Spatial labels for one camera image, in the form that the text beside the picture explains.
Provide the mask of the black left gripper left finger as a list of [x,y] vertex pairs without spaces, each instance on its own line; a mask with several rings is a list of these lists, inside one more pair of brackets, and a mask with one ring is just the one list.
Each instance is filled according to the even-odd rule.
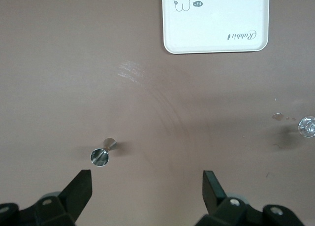
[[74,226],[92,196],[92,174],[81,170],[57,195],[47,196],[35,204],[38,226]]

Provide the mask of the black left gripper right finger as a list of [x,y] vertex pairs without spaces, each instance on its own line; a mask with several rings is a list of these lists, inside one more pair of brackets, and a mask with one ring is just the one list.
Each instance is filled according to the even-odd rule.
[[228,197],[213,171],[203,171],[202,196],[208,214],[196,223],[198,226],[242,226],[245,222],[246,204]]

